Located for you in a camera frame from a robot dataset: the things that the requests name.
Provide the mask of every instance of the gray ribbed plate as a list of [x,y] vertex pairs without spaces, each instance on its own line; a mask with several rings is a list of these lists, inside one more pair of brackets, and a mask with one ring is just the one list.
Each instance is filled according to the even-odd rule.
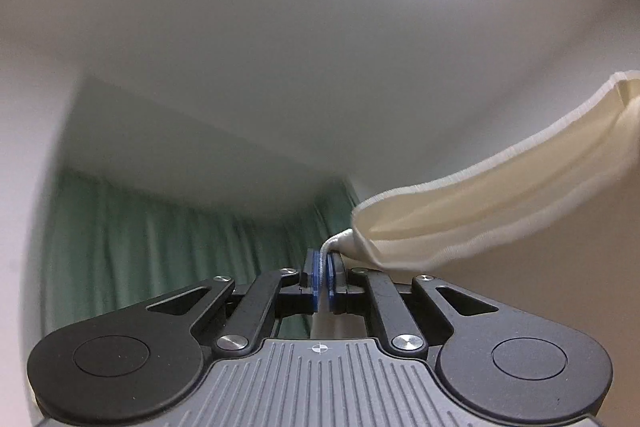
[[[198,390],[143,427],[490,427],[437,386],[427,367],[382,353],[374,340],[266,340],[220,360]],[[47,419],[41,427],[61,427]],[[595,427],[585,419],[575,427]]]

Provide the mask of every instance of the green curtain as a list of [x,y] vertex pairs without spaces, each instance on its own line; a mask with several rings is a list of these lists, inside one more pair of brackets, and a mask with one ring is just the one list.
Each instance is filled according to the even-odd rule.
[[[202,210],[63,171],[47,223],[43,256],[44,332],[215,275],[237,283],[300,267],[350,226],[353,192],[331,185],[308,207],[278,221]],[[283,321],[281,337],[308,337],[308,317]]]

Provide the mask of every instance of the metal screw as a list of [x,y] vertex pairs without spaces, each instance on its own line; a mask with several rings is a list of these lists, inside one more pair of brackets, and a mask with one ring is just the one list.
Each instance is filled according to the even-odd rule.
[[416,349],[420,349],[424,346],[424,341],[420,337],[407,334],[394,337],[391,343],[403,351],[415,351]]
[[243,347],[248,346],[249,341],[242,335],[223,335],[216,342],[220,349],[226,349],[228,351],[237,351]]

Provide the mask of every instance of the crosshair symbol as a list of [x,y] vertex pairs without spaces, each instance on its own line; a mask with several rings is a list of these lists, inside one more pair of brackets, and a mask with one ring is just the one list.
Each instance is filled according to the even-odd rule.
[[325,346],[324,344],[314,344],[309,347],[309,349],[313,350],[314,353],[320,353],[321,355],[327,350],[331,349],[329,346]]

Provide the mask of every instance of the triangular cutout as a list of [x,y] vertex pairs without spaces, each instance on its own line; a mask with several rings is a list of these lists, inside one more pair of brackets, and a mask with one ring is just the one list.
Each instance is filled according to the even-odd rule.
[[495,306],[491,306],[491,304],[474,299],[473,297],[465,295],[453,288],[441,286],[437,288],[437,290],[438,293],[440,293],[440,295],[442,295],[446,301],[451,304],[455,311],[460,315],[465,315],[465,317],[498,311],[498,308]]
[[207,292],[209,292],[209,288],[196,288],[190,292],[178,295],[173,299],[169,299],[168,301],[149,306],[147,310],[150,312],[166,313],[168,315],[184,315],[193,308],[196,303],[207,294]]

